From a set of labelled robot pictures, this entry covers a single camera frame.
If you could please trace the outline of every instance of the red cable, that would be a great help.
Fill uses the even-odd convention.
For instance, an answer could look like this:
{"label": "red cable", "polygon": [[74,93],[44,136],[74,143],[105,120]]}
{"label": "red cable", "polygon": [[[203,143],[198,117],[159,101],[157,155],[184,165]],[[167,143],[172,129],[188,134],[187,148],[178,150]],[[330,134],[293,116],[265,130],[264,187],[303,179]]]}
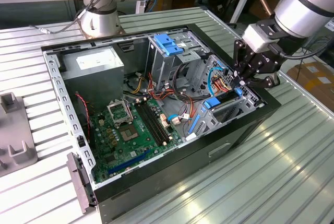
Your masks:
{"label": "red cable", "polygon": [[85,109],[86,109],[86,116],[87,116],[87,126],[88,126],[88,142],[89,142],[89,130],[90,130],[90,126],[89,126],[89,114],[88,114],[88,109],[87,109],[87,104],[85,102],[85,100],[79,95],[79,94],[75,94],[77,97],[80,98],[80,100],[83,102]]}

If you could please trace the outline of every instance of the gray bracket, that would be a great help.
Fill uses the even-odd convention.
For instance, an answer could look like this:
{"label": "gray bracket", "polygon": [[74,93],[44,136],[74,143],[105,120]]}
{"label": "gray bracket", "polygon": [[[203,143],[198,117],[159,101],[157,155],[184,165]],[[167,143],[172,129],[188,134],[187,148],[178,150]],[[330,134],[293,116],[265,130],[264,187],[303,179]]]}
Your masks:
{"label": "gray bracket", "polygon": [[22,97],[0,95],[0,177],[34,164],[37,153]]}

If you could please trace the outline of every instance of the blue clip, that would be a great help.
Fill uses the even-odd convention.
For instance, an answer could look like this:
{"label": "blue clip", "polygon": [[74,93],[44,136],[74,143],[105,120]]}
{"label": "blue clip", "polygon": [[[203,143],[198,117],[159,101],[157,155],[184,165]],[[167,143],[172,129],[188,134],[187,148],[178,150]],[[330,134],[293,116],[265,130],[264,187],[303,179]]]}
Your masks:
{"label": "blue clip", "polygon": [[195,126],[196,126],[196,124],[197,124],[199,118],[200,118],[200,116],[197,115],[196,118],[194,119],[194,122],[193,122],[191,128],[190,128],[189,131],[188,131],[189,134],[191,134],[191,133],[193,132],[193,130],[194,130],[194,128],[195,128]]}
{"label": "blue clip", "polygon": [[173,39],[171,39],[167,34],[157,34],[154,36],[159,47],[161,47],[167,56],[183,53],[183,49],[179,48]]}
{"label": "blue clip", "polygon": [[207,99],[205,102],[204,102],[204,105],[207,109],[210,109],[210,108],[213,108],[217,105],[220,104],[220,101],[216,98],[216,97],[212,97],[210,99]]}
{"label": "blue clip", "polygon": [[239,97],[242,96],[242,90],[241,90],[241,88],[236,87],[236,88],[234,88],[234,91],[235,91],[235,93],[236,93],[237,95],[239,95]]}

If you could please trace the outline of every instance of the ram slot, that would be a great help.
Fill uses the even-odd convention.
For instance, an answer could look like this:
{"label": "ram slot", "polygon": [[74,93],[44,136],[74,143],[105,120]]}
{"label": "ram slot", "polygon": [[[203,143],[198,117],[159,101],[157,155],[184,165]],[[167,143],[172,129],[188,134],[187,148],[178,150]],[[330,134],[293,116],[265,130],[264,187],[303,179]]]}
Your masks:
{"label": "ram slot", "polygon": [[156,116],[153,114],[147,104],[137,104],[135,108],[141,117],[142,121],[146,125],[149,132],[154,137],[154,141],[158,146],[162,146],[164,142],[168,143],[169,138],[165,130],[162,128]]}

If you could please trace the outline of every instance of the cardboard box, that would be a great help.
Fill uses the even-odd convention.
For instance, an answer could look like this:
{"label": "cardboard box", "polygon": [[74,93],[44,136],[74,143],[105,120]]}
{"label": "cardboard box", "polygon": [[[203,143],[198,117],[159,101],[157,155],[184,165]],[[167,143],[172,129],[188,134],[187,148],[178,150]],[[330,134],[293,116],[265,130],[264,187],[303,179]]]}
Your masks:
{"label": "cardboard box", "polygon": [[[267,0],[267,3],[271,9],[275,9],[278,5],[280,0]],[[261,3],[259,0],[254,0],[252,5],[250,6],[249,13],[253,14],[254,16],[258,17],[259,19],[268,19],[269,15],[264,11]]]}
{"label": "cardboard box", "polygon": [[[298,69],[299,65],[294,66],[287,75],[296,80]],[[326,66],[320,62],[302,64],[297,82],[334,112],[334,74]]]}

